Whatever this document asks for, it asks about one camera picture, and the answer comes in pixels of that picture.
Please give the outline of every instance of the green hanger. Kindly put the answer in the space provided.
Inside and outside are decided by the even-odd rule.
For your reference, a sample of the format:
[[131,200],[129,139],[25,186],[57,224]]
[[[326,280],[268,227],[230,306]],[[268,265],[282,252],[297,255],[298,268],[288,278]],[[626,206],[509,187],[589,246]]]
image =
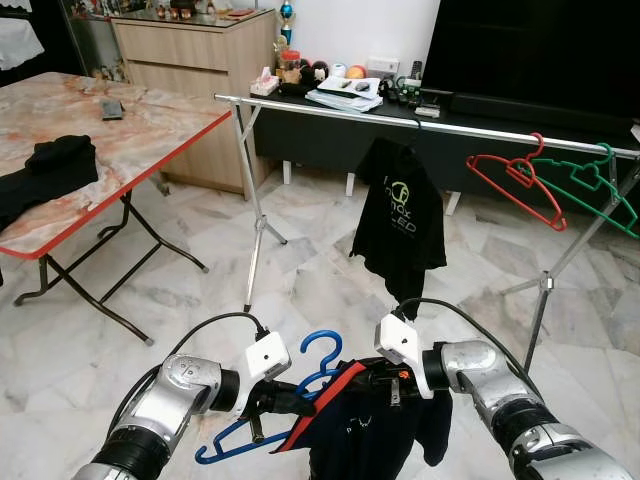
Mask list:
[[[540,177],[540,175],[537,174],[536,172],[536,176],[538,177],[538,179],[545,184],[547,187],[552,188],[553,190],[562,193],[564,196],[570,198],[571,200],[573,200],[574,202],[576,202],[577,204],[583,206],[584,208],[586,208],[587,210],[589,210],[592,213],[595,213],[596,215],[604,218],[606,221],[608,221],[609,223],[611,223],[612,225],[618,227],[620,230],[624,231],[625,233],[627,233],[628,235],[632,236],[633,238],[637,238],[640,239],[640,234],[634,233],[631,228],[636,224],[637,220],[638,220],[638,214],[635,212],[635,210],[633,209],[633,207],[631,206],[631,204],[627,201],[626,198],[624,198],[623,196],[621,196],[618,193],[618,189],[615,187],[615,185],[611,184],[611,182],[609,182],[606,178],[604,178],[602,175],[600,175],[600,166],[603,165],[608,165],[611,162],[615,162],[615,154],[613,152],[613,149],[611,148],[611,146],[609,146],[606,143],[598,143],[598,145],[600,145],[601,147],[604,147],[607,149],[607,157],[602,159],[602,160],[595,160],[593,162],[590,163],[585,163],[584,165],[579,165],[577,163],[572,163],[572,162],[567,162],[567,161],[556,161],[553,160],[551,158],[532,158],[530,161],[532,164],[547,164],[547,165],[551,165],[553,167],[569,167],[571,168],[571,175],[569,176],[569,178],[577,183],[578,185],[592,191],[595,192],[597,191],[600,187],[602,187],[603,185],[605,187],[607,187],[609,189],[609,192],[611,194],[611,198],[614,198],[615,200],[617,200],[620,204],[624,205],[625,208],[627,209],[627,211],[629,212],[629,214],[631,215],[631,221],[627,224],[627,225],[622,225],[621,223],[613,220],[611,217],[609,217],[608,215],[605,215],[604,213],[602,213],[600,210],[598,210],[597,208],[589,205],[588,203],[586,203],[585,201],[579,199],[578,197],[576,197],[575,195],[567,192],[566,190],[560,188],[559,186],[551,183],[548,180],[545,180],[544,178]],[[595,179],[595,183],[594,184],[589,184],[587,182],[585,182],[584,180],[581,180],[580,178],[577,177],[578,173],[580,172],[587,172],[587,171],[591,171],[593,173],[593,178]]]

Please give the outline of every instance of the wall socket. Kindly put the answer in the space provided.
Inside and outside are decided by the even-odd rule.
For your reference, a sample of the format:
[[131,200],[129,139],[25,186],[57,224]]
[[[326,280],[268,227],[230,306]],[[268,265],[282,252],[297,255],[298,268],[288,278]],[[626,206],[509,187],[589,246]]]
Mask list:
[[390,75],[398,73],[399,66],[400,61],[397,58],[369,57],[367,60],[367,70]]

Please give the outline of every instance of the marble floor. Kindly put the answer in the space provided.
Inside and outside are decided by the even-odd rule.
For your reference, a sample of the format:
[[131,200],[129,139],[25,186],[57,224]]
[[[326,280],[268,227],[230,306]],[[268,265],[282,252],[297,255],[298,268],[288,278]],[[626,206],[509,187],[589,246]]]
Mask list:
[[[94,311],[66,285],[16,308],[12,300],[37,285],[36,265],[2,257],[0,288],[0,465],[6,479],[65,479],[100,447],[115,406],[131,384],[158,363],[179,337],[211,315],[244,303],[254,216],[240,196],[175,185],[162,197],[146,183],[134,203],[170,240],[209,267],[205,275],[165,249],[110,301],[154,337],[146,347]],[[311,331],[342,334],[341,358],[374,355],[376,322],[394,306],[383,281],[349,258],[366,196],[356,185],[344,196],[343,179],[301,170],[291,185],[274,173],[260,190],[271,223],[289,239],[280,246],[265,234],[253,313],[285,338],[297,382],[317,369],[328,344],[298,351]],[[54,252],[69,263],[117,221],[117,207],[86,226]],[[449,265],[429,272],[424,295],[464,307],[522,356],[537,290],[506,297],[501,288],[549,268],[588,225],[572,216],[557,233],[508,202],[463,196],[445,218]],[[152,245],[135,222],[75,276],[92,292],[104,292]],[[551,295],[532,366],[532,377],[554,414],[618,458],[640,478],[640,249],[615,231],[598,233],[562,273]],[[454,314],[423,306],[416,327],[425,344],[462,340],[477,333]],[[231,366],[252,341],[242,319],[219,322],[197,334],[185,351]],[[490,439],[471,399],[456,396],[449,450],[430,468],[415,446],[401,480],[512,478],[505,457]],[[265,433],[291,425],[291,416],[269,416]],[[211,466],[193,454],[229,423],[226,415],[194,419],[163,479],[306,479],[304,451],[269,455],[268,449]],[[231,439],[242,443],[248,434]]]

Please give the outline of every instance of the black cable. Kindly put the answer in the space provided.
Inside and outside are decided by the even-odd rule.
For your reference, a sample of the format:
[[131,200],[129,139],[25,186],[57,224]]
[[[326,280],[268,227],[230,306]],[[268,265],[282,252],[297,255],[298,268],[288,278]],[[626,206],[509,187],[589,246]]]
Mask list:
[[[184,346],[184,344],[187,343],[187,341],[198,330],[206,327],[207,325],[212,324],[213,322],[217,322],[218,320],[222,320],[223,318],[229,318],[229,317],[246,317],[251,321],[253,321],[257,329],[256,340],[259,340],[265,334],[268,333],[268,330],[265,329],[262,326],[262,324],[258,321],[258,319],[253,315],[251,315],[250,313],[245,313],[245,312],[223,313],[220,315],[216,315],[215,317],[211,317],[205,320],[204,322],[199,323],[198,325],[193,327],[191,330],[189,330],[189,332],[184,337],[182,337],[182,339],[176,344],[176,346],[173,347],[171,352],[169,352],[169,355],[165,357],[165,360],[169,358],[171,355],[175,355],[176,353],[178,353],[178,351]],[[118,420],[120,420],[120,417],[122,416],[122,412],[124,412],[125,408],[127,408],[127,405],[129,405],[129,402],[131,401],[131,399],[138,392],[142,392],[146,390],[149,387],[149,385],[151,385],[151,382],[156,377],[156,375],[158,375],[158,372],[160,371],[161,367],[162,367],[162,364],[158,364],[155,367],[153,367],[151,370],[145,373],[142,377],[140,377],[138,381],[133,385],[133,387],[131,387],[131,389],[127,392],[127,394],[124,396],[124,398],[120,402],[120,405],[118,405],[118,408],[114,412],[113,417],[111,418],[111,423],[109,424],[109,429],[107,430],[107,438],[109,438],[109,435],[111,435],[111,432],[113,431],[116,424],[118,423]]]
[[399,313],[400,314],[400,318],[402,320],[404,320],[404,314],[403,314],[404,308],[408,304],[414,303],[414,302],[433,303],[435,305],[441,305],[443,307],[448,308],[449,310],[454,311],[455,313],[460,315],[462,318],[464,318],[468,323],[470,323],[482,335],[484,335],[489,340],[491,340],[491,342],[496,347],[498,347],[498,349],[500,349],[500,351],[502,353],[504,353],[504,355],[509,359],[509,361],[511,362],[513,367],[516,369],[517,376],[524,383],[526,383],[529,386],[529,388],[536,395],[538,395],[538,397],[540,397],[540,399],[542,400],[542,395],[540,394],[540,391],[538,390],[538,387],[536,387],[536,384],[533,382],[533,380],[531,380],[531,377],[529,377],[529,374],[524,370],[524,368],[522,368],[522,365],[520,365],[520,362],[518,362],[518,360],[513,356],[513,354],[509,351],[509,349],[507,347],[505,347],[496,337],[494,337],[493,334],[489,330],[487,330],[482,325],[480,325],[478,322],[476,322],[473,319],[473,317],[471,317],[468,313],[466,313],[463,310],[459,309],[455,305],[450,304],[449,302],[445,302],[444,300],[438,300],[438,299],[435,299],[435,298],[417,298],[417,297],[416,298],[408,298],[406,300],[403,300],[402,302],[400,302],[400,305],[398,305],[398,307],[394,310],[393,313],[396,314],[396,316],[398,316],[397,314]]

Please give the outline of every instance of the television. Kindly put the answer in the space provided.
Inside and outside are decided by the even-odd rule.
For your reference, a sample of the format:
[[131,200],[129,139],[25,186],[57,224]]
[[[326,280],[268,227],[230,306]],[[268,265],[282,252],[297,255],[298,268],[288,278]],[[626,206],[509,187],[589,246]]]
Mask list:
[[422,90],[485,114],[640,118],[638,22],[638,0],[441,0]]

